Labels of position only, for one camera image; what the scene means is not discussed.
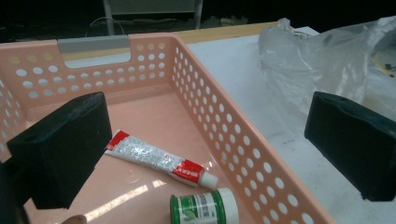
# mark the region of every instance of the red toothpaste label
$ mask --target red toothpaste label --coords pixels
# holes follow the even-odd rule
[[[124,140],[125,138],[127,138],[129,136],[128,133],[125,133],[123,131],[119,131],[116,133],[116,135],[113,137],[113,139],[111,139],[111,141],[108,143],[108,145],[106,146],[107,150],[112,151],[113,148],[119,144],[120,141]]]
[[[184,160],[173,170],[172,173],[183,179],[187,179],[193,183],[199,184],[200,175],[203,170],[204,167],[201,165],[193,161]]]

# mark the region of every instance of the green bottle label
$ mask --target green bottle label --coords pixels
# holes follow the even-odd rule
[[[180,224],[218,224],[216,204],[210,193],[178,198]]]

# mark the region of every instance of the table surface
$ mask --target table surface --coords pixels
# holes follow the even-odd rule
[[[198,43],[211,40],[219,40],[246,35],[258,35],[266,27],[276,26],[277,21],[262,22],[246,25],[224,26],[217,28],[189,30],[176,32],[176,34],[186,43]]]

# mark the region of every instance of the white bottle cap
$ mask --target white bottle cap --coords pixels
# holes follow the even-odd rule
[[[218,189],[224,206],[227,224],[239,224],[238,207],[230,189]]]

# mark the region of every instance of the dark background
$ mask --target dark background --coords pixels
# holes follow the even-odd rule
[[[203,20],[209,17],[245,17],[249,23],[288,18],[294,27],[310,26],[323,32],[332,28],[375,21],[396,15],[390,1],[205,0]],[[66,33],[83,36],[89,24],[104,17],[102,0],[1,0],[0,42],[40,35],[57,38]],[[189,15],[171,14],[179,20]]]

